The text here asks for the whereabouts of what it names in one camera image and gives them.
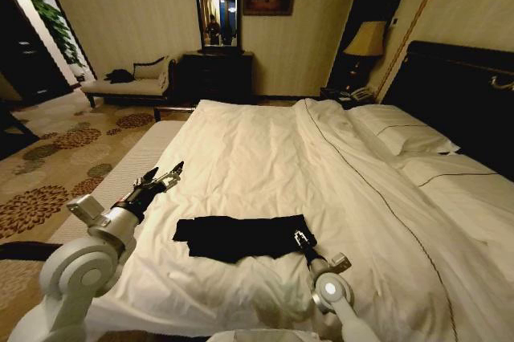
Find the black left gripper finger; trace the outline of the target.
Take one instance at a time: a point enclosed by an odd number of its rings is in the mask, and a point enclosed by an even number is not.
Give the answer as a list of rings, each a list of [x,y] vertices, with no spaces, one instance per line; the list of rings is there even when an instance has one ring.
[[[159,185],[163,189],[173,188],[181,180],[180,175],[182,173],[183,166],[184,161],[180,161],[172,170],[159,177]]]
[[[151,169],[150,171],[145,173],[142,177],[137,178],[135,180],[135,184],[136,185],[143,185],[143,184],[150,183],[154,179],[157,171],[158,171],[158,167],[155,167],[155,168]]]

